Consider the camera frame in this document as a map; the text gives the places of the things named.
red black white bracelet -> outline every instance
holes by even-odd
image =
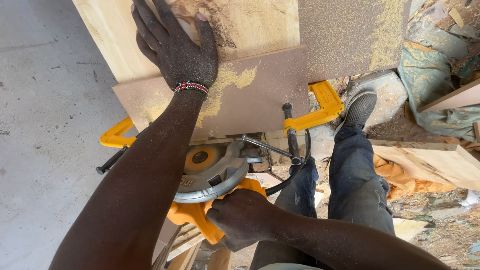
[[[193,82],[193,81],[186,81],[186,82],[179,83],[179,85],[175,88],[175,90],[173,90],[173,93],[175,94],[185,89],[200,91],[206,97],[208,97],[208,88],[200,83]]]

gray sneaker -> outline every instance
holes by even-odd
[[[334,137],[342,128],[347,125],[361,125],[362,129],[365,123],[375,109],[377,103],[377,93],[373,91],[364,91],[356,95],[348,104],[345,112],[344,121],[335,129]]]

jeans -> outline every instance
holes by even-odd
[[[296,166],[290,167],[290,174]],[[373,148],[357,126],[344,126],[335,136],[330,159],[328,218],[360,223],[395,235],[392,212],[386,205],[390,190],[383,177],[373,168]],[[316,218],[314,194],[318,172],[315,160],[309,158],[289,186],[280,192],[275,205],[283,210]],[[330,269],[312,256],[287,245],[260,241],[253,256],[251,270],[273,263],[297,263]]]

